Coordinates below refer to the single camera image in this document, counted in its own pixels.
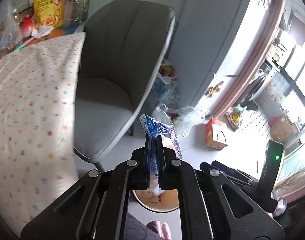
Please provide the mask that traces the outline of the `person right hand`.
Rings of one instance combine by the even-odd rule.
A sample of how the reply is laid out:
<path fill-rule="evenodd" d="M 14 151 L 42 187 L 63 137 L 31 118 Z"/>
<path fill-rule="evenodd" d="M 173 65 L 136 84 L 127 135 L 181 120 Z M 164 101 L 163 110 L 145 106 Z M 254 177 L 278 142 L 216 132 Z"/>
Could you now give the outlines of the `person right hand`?
<path fill-rule="evenodd" d="M 153 220 L 146 226 L 153 232 L 157 233 L 161 238 L 172 240 L 172 233 L 167 222 L 161 223 L 159 220 Z"/>

